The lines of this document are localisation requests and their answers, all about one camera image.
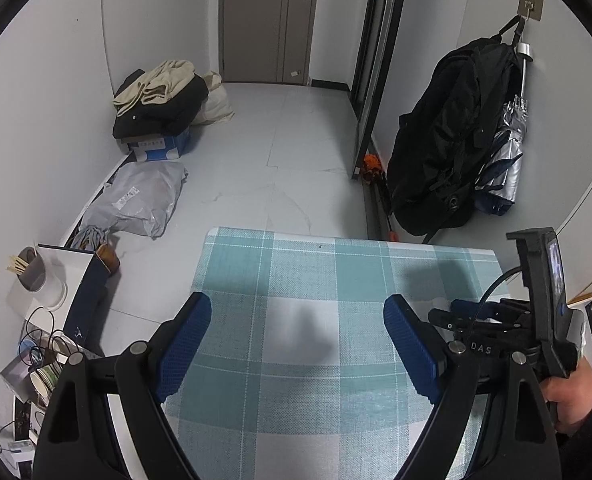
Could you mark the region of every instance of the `tile floor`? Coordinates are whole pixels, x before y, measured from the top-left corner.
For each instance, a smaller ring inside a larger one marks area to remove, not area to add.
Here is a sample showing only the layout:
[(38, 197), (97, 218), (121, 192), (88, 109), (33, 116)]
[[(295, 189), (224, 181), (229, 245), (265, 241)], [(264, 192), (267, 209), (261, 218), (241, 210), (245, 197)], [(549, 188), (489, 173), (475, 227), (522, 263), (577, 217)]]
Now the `tile floor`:
[(149, 339), (184, 304), (212, 227), (367, 238), (361, 184), (348, 177), (356, 119), (344, 92), (226, 86), (236, 115), (196, 128), (181, 160), (189, 176), (165, 234), (119, 233), (100, 346)]

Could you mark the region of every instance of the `teal and white plaid tablecloth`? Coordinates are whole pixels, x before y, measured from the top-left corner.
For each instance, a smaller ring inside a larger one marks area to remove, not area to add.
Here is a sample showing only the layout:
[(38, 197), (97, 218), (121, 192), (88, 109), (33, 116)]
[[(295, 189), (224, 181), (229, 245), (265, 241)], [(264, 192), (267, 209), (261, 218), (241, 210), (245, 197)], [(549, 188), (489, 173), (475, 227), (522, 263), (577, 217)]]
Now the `teal and white plaid tablecloth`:
[[(492, 251), (214, 229), (193, 282), (212, 321), (167, 400), (170, 425), (203, 480), (391, 480), (431, 405), (383, 302), (402, 294), (426, 319), (477, 301), (501, 273)], [(450, 478), (464, 474), (484, 402)]]

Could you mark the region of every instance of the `white label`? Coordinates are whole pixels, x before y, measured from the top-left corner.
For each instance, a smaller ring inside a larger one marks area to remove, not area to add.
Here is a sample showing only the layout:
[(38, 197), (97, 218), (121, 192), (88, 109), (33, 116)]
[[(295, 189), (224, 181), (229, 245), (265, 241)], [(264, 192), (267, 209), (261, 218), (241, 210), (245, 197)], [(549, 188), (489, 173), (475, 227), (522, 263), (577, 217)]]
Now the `white label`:
[(142, 140), (138, 142), (138, 148), (142, 148), (143, 150), (163, 150), (165, 148), (165, 140)]
[(140, 193), (140, 189), (136, 187), (132, 187), (129, 191), (127, 191), (118, 202), (114, 202), (112, 205), (118, 210), (122, 211), (122, 208), (125, 206), (129, 200), (134, 198), (138, 193)]

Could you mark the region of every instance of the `gray plastic bag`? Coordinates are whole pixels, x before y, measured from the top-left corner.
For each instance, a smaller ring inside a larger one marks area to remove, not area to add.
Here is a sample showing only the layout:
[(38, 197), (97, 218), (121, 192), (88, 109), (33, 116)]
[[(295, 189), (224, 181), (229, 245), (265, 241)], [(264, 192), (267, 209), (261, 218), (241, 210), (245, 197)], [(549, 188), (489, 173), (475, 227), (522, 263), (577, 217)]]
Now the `gray plastic bag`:
[(162, 235), (186, 175), (180, 162), (125, 164), (84, 213), (80, 230), (93, 226), (152, 238)]

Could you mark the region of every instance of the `plastic bag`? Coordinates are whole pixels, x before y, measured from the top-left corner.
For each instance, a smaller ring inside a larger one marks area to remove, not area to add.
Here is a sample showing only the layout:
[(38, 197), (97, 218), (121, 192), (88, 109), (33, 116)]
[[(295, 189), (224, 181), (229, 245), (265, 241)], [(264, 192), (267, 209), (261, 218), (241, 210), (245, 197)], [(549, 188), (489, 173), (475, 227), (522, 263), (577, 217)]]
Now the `plastic bag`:
[(179, 162), (130, 162), (82, 216), (80, 230), (127, 231), (156, 238), (165, 232), (187, 170)]
[(222, 86), (222, 77), (216, 72), (208, 72), (202, 78), (209, 89), (209, 96), (191, 124), (224, 123), (230, 120), (234, 111), (231, 109), (227, 91)]

